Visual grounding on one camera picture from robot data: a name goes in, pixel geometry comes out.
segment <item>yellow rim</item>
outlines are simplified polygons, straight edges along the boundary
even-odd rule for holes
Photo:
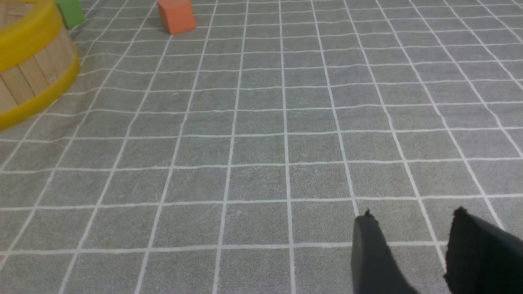
[[[50,86],[45,92],[35,98],[15,107],[3,114],[0,114],[0,130],[6,129],[12,125],[22,122],[32,115],[35,115],[42,109],[49,106],[53,101],[62,96],[67,89],[73,84],[78,72],[80,71],[80,62],[78,54],[75,57],[69,69],[62,77]]]
[[[35,6],[21,20],[0,30],[0,72],[10,69],[47,46],[62,28],[54,0],[22,0]]]

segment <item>gray mat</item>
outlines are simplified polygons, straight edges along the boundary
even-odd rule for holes
[[[351,293],[367,208],[445,293],[453,209],[523,236],[522,0],[262,1],[82,1],[77,82],[0,133],[1,293]]]

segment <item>orange cube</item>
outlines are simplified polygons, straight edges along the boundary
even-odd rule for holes
[[[162,24],[171,35],[196,27],[190,0],[157,0]]]

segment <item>green cube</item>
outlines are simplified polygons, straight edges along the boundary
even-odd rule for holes
[[[62,19],[67,29],[71,29],[85,20],[82,7],[78,0],[55,0],[55,2],[58,10],[60,10],[62,14]]]

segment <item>wooden barrel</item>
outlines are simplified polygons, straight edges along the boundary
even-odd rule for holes
[[[78,72],[54,0],[0,0],[0,130],[51,104]]]

